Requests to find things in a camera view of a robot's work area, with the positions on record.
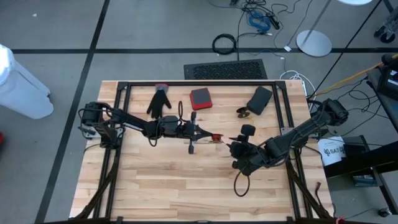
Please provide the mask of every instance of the white cable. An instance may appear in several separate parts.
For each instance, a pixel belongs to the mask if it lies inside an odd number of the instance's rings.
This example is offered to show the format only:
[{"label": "white cable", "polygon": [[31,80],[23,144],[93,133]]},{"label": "white cable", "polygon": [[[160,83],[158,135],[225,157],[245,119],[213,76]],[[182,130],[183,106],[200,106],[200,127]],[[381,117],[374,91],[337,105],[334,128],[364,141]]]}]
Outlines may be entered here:
[{"label": "white cable", "polygon": [[280,75],[279,79],[282,79],[282,77],[283,77],[284,75],[288,74],[289,72],[294,72],[294,73],[295,73],[294,76],[292,76],[292,77],[289,78],[290,80],[301,80],[302,82],[304,82],[302,78],[305,78],[306,81],[309,82],[309,84],[311,85],[312,89],[313,89],[314,92],[315,92],[315,87],[314,87],[314,85],[312,85],[312,82],[311,82],[305,75],[303,75],[303,74],[301,74],[301,73],[299,73],[299,72],[297,72],[297,71],[295,71],[295,70],[289,70],[289,71],[286,71],[286,72],[282,73],[282,74]]}]

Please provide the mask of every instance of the wooden table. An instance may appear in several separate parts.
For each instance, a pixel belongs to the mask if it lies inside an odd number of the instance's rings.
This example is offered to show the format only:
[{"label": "wooden table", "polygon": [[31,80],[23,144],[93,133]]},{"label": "wooden table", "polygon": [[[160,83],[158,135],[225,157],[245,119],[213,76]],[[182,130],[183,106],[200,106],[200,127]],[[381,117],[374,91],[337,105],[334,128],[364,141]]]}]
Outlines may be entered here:
[{"label": "wooden table", "polygon": [[[117,84],[118,81],[103,81],[98,101],[113,106]],[[310,117],[303,88],[297,80],[287,80],[286,85],[294,124],[298,126]],[[189,119],[192,111],[189,93],[192,89],[201,87],[171,86],[167,97],[172,109],[164,107],[164,115],[177,115],[178,101],[181,100],[183,117]],[[253,143],[258,144],[280,134],[273,98],[260,116],[252,114],[251,118],[237,118],[236,110],[246,105],[256,86],[203,87],[208,87],[213,107],[198,111],[197,123],[201,128],[224,134],[223,140],[226,142],[228,137],[236,137],[240,133],[243,124],[253,124],[256,127],[255,136],[250,138]],[[134,86],[128,112],[151,120],[146,110],[154,92],[153,86]],[[281,94],[279,98],[287,123]],[[99,140],[89,141],[88,146],[97,143]],[[315,141],[309,142],[308,146],[317,148]],[[71,217],[80,213],[96,192],[103,156],[102,148],[92,147],[87,150],[81,165]],[[241,198],[233,191],[233,181],[238,171],[232,169],[232,161],[225,144],[213,144],[204,139],[195,144],[195,154],[189,155],[187,140],[161,138],[156,147],[151,147],[148,139],[140,132],[127,129],[111,217],[115,219],[123,216],[124,220],[212,221],[286,221],[287,216],[294,217],[285,166],[255,171],[251,175],[249,193]],[[321,182],[320,199],[323,206],[333,214],[320,156],[303,148],[302,163],[309,191],[314,193],[316,183]],[[238,179],[238,191],[243,192],[246,185],[246,178]],[[302,195],[298,188],[297,192],[301,214],[305,217]],[[101,206],[101,217],[105,206],[106,196]]]}]

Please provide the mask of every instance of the black glove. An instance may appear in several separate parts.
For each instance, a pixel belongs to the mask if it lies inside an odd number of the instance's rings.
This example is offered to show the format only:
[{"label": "black glove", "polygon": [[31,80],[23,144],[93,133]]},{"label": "black glove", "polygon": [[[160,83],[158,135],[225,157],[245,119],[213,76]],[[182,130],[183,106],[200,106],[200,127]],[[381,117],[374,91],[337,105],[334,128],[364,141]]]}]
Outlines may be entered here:
[{"label": "black glove", "polygon": [[162,117],[163,105],[166,105],[169,109],[171,109],[172,105],[170,104],[169,99],[167,99],[166,93],[164,90],[157,90],[150,105],[147,110],[147,114],[152,110],[151,117],[158,119]]}]

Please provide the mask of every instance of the white bucket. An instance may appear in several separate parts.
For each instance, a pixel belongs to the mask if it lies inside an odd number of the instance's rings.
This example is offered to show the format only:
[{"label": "white bucket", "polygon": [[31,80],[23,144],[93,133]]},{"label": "white bucket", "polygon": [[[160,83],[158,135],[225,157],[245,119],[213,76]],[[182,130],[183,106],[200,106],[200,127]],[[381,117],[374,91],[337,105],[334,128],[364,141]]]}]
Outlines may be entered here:
[{"label": "white bucket", "polygon": [[50,90],[14,60],[10,49],[0,45],[0,105],[32,119],[54,110]]}]

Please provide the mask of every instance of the floor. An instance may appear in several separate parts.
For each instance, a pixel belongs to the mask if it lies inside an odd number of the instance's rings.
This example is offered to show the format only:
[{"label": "floor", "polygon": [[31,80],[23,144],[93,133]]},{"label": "floor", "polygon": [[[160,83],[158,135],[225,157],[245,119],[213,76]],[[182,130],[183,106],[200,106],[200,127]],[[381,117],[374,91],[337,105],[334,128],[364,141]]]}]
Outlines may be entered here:
[{"label": "floor", "polygon": [[[220,6],[229,3],[212,2]],[[275,40],[277,47],[285,46],[294,35],[309,2],[302,0],[294,13],[280,14],[284,28]],[[311,3],[297,33],[311,27],[325,2]],[[286,1],[289,10],[293,3]],[[315,86],[329,72],[321,90],[379,63],[384,52],[398,52],[398,40],[383,44],[373,37],[387,13],[379,0],[364,6],[332,1],[317,25],[333,43],[331,54],[313,58],[300,53],[293,38],[289,44],[292,51],[279,54],[284,59],[265,51],[259,55],[241,53],[241,60],[261,58],[269,79],[278,79],[286,62],[286,69],[306,75]],[[218,34],[236,35],[240,16],[238,9],[214,7],[203,0],[85,0],[84,4],[77,0],[0,0],[0,44],[12,49],[16,59],[50,88],[55,108],[51,116],[40,120],[0,108],[0,130],[6,135],[0,148],[0,198],[7,202],[0,204],[0,223],[68,218],[85,148],[77,130],[76,110],[96,99],[102,80],[181,80],[185,64],[236,60],[235,54],[212,53],[210,46]],[[240,33],[255,32],[245,22],[240,27]],[[254,52],[277,50],[273,43],[277,31],[272,28],[270,32],[273,36],[242,38],[239,46]],[[219,46],[229,47],[229,42],[220,41]],[[349,53],[341,54],[345,48]],[[359,89],[369,96],[374,94],[366,84]],[[320,99],[337,98],[347,90],[342,88]],[[366,105],[346,96],[341,102],[348,109]],[[379,114],[385,115],[385,111],[381,109]],[[336,131],[345,133],[371,115],[353,111]],[[376,128],[383,132],[375,133]],[[375,144],[397,139],[390,121],[380,116],[349,136],[360,134]],[[60,164],[59,174],[56,166],[52,172],[54,161]],[[384,175],[391,189],[398,187],[397,176]],[[378,217],[377,209],[386,207],[378,188],[355,188],[344,177],[328,183],[337,216],[349,217],[373,208],[350,220],[398,222],[396,216]]]}]

